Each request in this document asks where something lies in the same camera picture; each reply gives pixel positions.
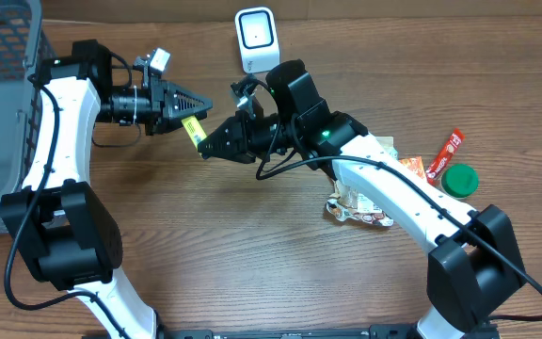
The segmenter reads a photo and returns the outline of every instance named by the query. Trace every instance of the brown wall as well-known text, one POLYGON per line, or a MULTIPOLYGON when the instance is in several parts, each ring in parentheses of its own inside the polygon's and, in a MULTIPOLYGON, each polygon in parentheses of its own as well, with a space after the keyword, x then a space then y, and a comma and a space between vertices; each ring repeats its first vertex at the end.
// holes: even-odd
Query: brown wall
POLYGON ((232 21, 270 7, 277 20, 542 15, 542 0, 42 0, 44 18, 96 23, 232 21))

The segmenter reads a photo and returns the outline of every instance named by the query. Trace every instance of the wooden surface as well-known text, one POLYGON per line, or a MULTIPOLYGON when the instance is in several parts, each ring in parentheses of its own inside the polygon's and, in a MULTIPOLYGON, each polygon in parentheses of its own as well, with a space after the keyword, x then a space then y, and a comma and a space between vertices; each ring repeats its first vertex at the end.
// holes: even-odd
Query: wooden surface
POLYGON ((45 19, 93 23, 232 22, 267 6, 277 20, 542 15, 542 0, 43 0, 45 19))
MULTIPOLYGON (((225 24, 46 25, 60 55, 96 38, 128 60, 156 46, 173 54, 167 77, 211 97, 213 131, 233 114, 242 77, 234 27, 225 24)), ((426 165, 454 127, 455 162, 476 168, 477 208, 512 219, 527 270, 542 283, 542 17, 279 23, 282 59, 302 58, 331 109, 426 165)), ((124 81, 119 73, 119 82, 124 81)), ((268 112, 269 98, 261 96, 268 112)), ((133 137, 98 126, 100 142, 133 137)), ((257 182, 255 165, 203 161, 183 131, 130 149, 94 149, 94 190, 118 222, 125 271, 172 329, 314 329, 413 322, 425 313, 426 261, 398 226, 344 225, 324 212, 331 183, 296 169, 257 182)), ((0 235, 0 338, 78 338, 101 329, 72 300, 14 309, 3 293, 10 239, 0 235)), ((22 261, 13 286, 26 302, 57 292, 22 261)), ((503 312, 542 314, 529 287, 503 312)), ((503 338, 542 337, 542 323, 500 324, 503 338)))

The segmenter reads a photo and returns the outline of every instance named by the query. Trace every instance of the yellow object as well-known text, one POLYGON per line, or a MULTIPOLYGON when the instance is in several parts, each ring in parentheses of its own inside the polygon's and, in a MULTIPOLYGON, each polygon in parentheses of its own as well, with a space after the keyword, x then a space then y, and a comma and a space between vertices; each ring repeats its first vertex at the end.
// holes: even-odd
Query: yellow object
POLYGON ((196 149, 198 149, 198 144, 204 139, 206 139, 206 133, 202 129, 202 126, 199 124, 198 119, 196 119, 196 117, 194 116, 191 116, 189 118, 181 120, 181 123, 183 124, 183 127, 185 127, 185 131, 187 131, 189 138, 192 139, 194 146, 196 146, 196 149))

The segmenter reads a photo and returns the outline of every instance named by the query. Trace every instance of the green round container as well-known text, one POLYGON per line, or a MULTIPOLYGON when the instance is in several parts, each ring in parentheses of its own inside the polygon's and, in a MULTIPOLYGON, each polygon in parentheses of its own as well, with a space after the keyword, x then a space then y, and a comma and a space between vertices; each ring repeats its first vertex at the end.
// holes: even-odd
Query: green round container
POLYGON ((442 174, 442 189, 458 199, 467 198, 478 188, 478 174, 468 165, 458 164, 442 174))

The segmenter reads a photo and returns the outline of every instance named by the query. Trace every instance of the gray plastic basket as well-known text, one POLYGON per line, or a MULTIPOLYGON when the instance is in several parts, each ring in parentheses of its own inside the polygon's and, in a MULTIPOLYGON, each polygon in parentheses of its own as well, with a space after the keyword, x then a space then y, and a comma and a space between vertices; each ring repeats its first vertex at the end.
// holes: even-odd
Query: gray plastic basket
POLYGON ((0 0, 0 199, 20 189, 35 153, 40 94, 25 79, 47 57, 54 53, 41 33, 40 1, 0 0))

